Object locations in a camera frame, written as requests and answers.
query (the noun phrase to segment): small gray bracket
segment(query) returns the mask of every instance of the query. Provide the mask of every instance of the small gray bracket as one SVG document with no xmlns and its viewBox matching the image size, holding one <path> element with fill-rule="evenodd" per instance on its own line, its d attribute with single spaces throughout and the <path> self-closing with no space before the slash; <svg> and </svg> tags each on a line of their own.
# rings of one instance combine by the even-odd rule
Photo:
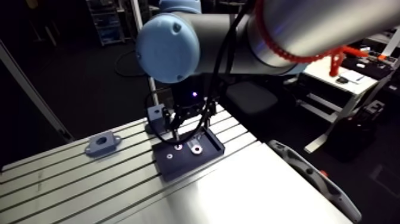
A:
<svg viewBox="0 0 400 224">
<path fill-rule="evenodd" d="M 89 145 L 85 148 L 86 155 L 97 157 L 108 154 L 115 149 L 121 142 L 121 137 L 114 135 L 113 132 L 104 132 L 89 139 Z"/>
<path fill-rule="evenodd" d="M 158 104 L 153 107 L 147 108 L 147 113 L 149 114 L 148 122 L 151 122 L 155 131 L 160 134 L 165 132 L 163 108 L 164 104 Z M 150 135 L 154 134 L 149 124 L 145 126 L 145 130 Z"/>
</svg>

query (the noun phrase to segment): paper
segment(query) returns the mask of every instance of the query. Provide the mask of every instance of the paper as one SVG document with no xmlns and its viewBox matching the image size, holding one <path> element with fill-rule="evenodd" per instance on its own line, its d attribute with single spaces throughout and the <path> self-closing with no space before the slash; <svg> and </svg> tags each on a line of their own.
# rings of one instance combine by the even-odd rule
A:
<svg viewBox="0 0 400 224">
<path fill-rule="evenodd" d="M 357 84 L 360 84 L 363 81 L 363 79 L 365 78 L 365 75 L 360 74 L 360 73 L 358 73 L 356 71 L 352 71 L 352 70 L 346 71 L 346 72 L 340 74 L 339 76 L 343 77 L 343 78 L 346 78 L 350 82 L 354 82 L 354 83 L 357 83 Z"/>
</svg>

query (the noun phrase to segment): workbench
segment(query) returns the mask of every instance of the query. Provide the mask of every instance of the workbench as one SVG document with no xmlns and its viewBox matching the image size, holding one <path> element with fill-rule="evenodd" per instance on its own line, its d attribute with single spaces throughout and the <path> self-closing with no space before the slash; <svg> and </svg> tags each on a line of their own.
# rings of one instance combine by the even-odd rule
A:
<svg viewBox="0 0 400 224">
<path fill-rule="evenodd" d="M 320 109 L 310 105 L 306 102 L 301 102 L 300 106 L 305 109 L 313 112 L 314 114 L 320 116 L 321 118 L 327 120 L 331 123 L 330 127 L 318 138 L 310 142 L 305 146 L 304 150 L 308 153 L 313 153 L 315 150 L 319 149 L 328 139 L 329 133 L 333 130 L 335 124 L 342 118 L 348 117 L 356 112 L 358 108 L 356 108 L 357 104 L 361 100 L 361 98 L 367 93 L 368 90 L 375 88 L 372 93 L 368 96 L 365 103 L 371 102 L 371 100 L 375 97 L 377 92 L 385 85 L 388 80 L 390 80 L 391 76 L 383 78 L 382 80 L 375 80 L 371 77 L 364 76 L 361 83 L 337 83 L 337 79 L 339 76 L 331 77 L 329 76 L 330 71 L 330 57 L 325 57 L 322 60 L 311 63 L 307 68 L 303 71 L 303 75 L 312 77 L 313 79 L 317 79 L 329 86 L 332 86 L 336 89 L 340 89 L 341 91 L 347 92 L 350 94 L 349 99 L 344 107 L 339 107 L 328 100 L 319 97 L 318 95 L 314 95 L 312 93 L 308 94 L 307 97 L 312 99 L 320 104 L 323 104 L 326 107 L 329 107 L 334 112 L 331 114 L 327 114 Z M 338 74 L 342 74 L 350 71 L 344 67 L 339 67 Z"/>
<path fill-rule="evenodd" d="M 145 119 L 112 129 L 123 140 L 107 156 L 84 154 L 86 138 L 4 166 L 0 223 L 351 223 L 223 107 L 217 112 L 210 129 L 224 155 L 171 182 L 157 170 L 159 140 Z"/>
</svg>

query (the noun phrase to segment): metal washer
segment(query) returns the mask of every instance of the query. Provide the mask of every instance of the metal washer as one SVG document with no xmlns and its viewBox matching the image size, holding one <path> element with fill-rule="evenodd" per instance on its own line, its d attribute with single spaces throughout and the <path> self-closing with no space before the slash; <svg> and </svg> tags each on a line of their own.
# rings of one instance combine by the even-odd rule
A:
<svg viewBox="0 0 400 224">
<path fill-rule="evenodd" d="M 203 152 L 203 148 L 200 145 L 194 145 L 190 150 L 195 155 L 200 155 Z"/>
</svg>

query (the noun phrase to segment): light blue joint cap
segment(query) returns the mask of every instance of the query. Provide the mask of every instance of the light blue joint cap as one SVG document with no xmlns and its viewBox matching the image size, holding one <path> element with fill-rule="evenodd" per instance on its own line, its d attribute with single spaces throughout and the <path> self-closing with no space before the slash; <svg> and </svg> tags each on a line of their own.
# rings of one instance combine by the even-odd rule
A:
<svg viewBox="0 0 400 224">
<path fill-rule="evenodd" d="M 186 12 L 201 14 L 200 0 L 160 0 L 160 11 L 163 13 Z"/>
<path fill-rule="evenodd" d="M 155 80 L 180 82 L 197 68 L 199 40 L 182 18 L 160 14 L 148 21 L 137 36 L 136 56 L 140 66 Z"/>
</svg>

